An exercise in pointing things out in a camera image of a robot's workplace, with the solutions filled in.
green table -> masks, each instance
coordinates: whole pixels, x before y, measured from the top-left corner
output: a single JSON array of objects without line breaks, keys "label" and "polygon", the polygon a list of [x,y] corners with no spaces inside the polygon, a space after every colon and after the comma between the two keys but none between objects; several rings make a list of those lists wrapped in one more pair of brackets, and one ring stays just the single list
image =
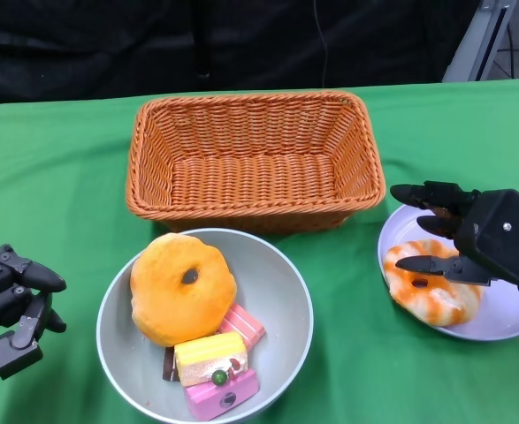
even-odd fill
[{"label": "green table", "polygon": [[[388,186],[519,190],[519,80],[352,91]],[[111,279],[155,236],[124,202],[134,114],[148,99],[0,105],[0,244],[64,276],[54,307],[69,324],[44,335],[41,362],[0,381],[0,423],[153,422],[111,387],[95,348]],[[337,230],[271,238],[304,276],[316,324],[304,368],[254,422],[519,423],[519,337],[453,339],[390,300],[376,248],[397,207],[387,196]]]}]

robotic hand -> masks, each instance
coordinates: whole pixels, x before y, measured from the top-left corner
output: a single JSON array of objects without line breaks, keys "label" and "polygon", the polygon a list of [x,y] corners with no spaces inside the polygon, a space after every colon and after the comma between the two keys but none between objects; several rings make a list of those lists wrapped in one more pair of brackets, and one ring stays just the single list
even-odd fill
[{"label": "robotic hand", "polygon": [[460,252],[448,259],[412,256],[398,261],[397,267],[462,284],[490,285],[502,279],[519,291],[517,191],[464,192],[456,184],[426,181],[420,186],[394,185],[391,195],[406,205],[430,209],[434,216],[418,217],[418,225],[452,239]]},{"label": "robotic hand", "polygon": [[[15,331],[0,336],[0,377],[4,380],[42,358],[37,342],[45,329],[62,333],[66,324],[51,309],[52,292],[66,288],[65,280],[43,265],[18,256],[10,245],[0,246],[0,326]],[[39,291],[33,294],[31,289]]]}]

donut hole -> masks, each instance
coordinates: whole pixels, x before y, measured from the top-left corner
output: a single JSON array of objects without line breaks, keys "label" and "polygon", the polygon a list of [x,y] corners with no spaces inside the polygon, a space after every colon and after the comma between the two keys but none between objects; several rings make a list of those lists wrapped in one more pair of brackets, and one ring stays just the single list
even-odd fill
[{"label": "donut hole", "polygon": [[198,271],[194,268],[189,269],[184,273],[182,279],[180,280],[183,284],[192,284],[195,283],[198,279]]},{"label": "donut hole", "polygon": [[417,278],[416,280],[412,280],[412,285],[417,289],[423,289],[424,287],[428,287],[428,280],[426,278]]}]

glazed donut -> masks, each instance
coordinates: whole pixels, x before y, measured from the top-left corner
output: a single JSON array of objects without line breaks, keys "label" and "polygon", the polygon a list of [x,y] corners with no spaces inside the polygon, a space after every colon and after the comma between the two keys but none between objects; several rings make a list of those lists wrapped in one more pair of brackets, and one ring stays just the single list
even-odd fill
[{"label": "glazed donut", "polygon": [[402,258],[428,254],[448,258],[459,253],[434,239],[410,241],[386,253],[383,268],[391,297],[430,325],[446,326],[472,320],[479,310],[484,287],[450,283],[442,276],[427,276],[395,266]]},{"label": "glazed donut", "polygon": [[161,346],[214,334],[237,292],[219,250],[173,233],[147,246],[132,267],[130,286],[135,325]]}]

black background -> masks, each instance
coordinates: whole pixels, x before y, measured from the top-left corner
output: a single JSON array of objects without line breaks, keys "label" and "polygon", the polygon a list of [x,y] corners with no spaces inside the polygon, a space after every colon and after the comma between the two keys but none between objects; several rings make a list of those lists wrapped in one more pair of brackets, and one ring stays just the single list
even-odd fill
[{"label": "black background", "polygon": [[[211,90],[322,86],[310,0],[203,0]],[[478,0],[317,0],[325,85],[441,81]],[[188,0],[0,1],[0,102],[198,91]]]}]

